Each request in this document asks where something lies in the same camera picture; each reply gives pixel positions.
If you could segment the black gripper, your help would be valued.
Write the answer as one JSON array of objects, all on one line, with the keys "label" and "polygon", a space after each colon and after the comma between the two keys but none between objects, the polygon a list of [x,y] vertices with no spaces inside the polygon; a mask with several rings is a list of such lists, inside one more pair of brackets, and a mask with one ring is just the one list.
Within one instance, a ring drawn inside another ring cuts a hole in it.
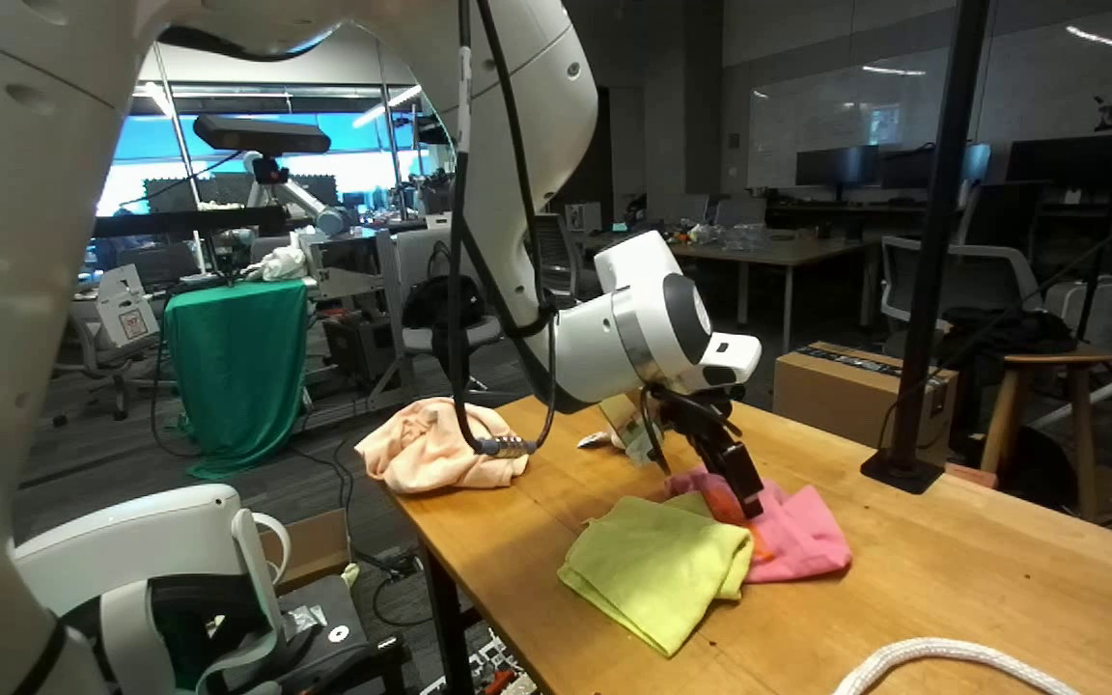
[{"label": "black gripper", "polygon": [[712,476],[718,476],[745,519],[759,512],[759,476],[742,440],[742,429],[728,420],[732,403],[722,391],[676,393],[654,385],[658,412],[668,429],[676,429],[701,460]]}]

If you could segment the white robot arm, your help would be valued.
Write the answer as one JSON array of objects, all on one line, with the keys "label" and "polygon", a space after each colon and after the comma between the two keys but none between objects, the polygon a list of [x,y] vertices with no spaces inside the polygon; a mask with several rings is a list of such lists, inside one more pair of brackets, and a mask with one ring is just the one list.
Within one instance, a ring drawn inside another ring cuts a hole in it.
[{"label": "white robot arm", "polygon": [[579,411],[638,385],[715,393],[732,373],[654,231],[640,280],[543,313],[521,236],[579,166],[597,93],[558,0],[0,0],[0,525],[46,403],[66,307],[143,54],[153,43],[293,57],[358,22],[455,107],[461,214],[504,334],[549,403]]}]

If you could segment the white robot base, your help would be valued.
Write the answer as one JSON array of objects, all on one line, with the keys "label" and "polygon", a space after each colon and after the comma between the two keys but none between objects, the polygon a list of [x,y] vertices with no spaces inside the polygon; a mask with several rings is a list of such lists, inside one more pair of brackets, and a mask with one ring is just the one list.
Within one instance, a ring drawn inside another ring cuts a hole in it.
[{"label": "white robot base", "polygon": [[152,623],[152,581],[244,576],[268,623],[257,636],[216,658],[206,688],[228,667],[268,662],[280,644],[274,576],[252,512],[228,484],[198,484],[66,523],[13,546],[0,501],[0,695],[99,691],[91,648],[62,624],[90,600],[108,604],[105,658],[122,688],[158,688],[163,635]]}]

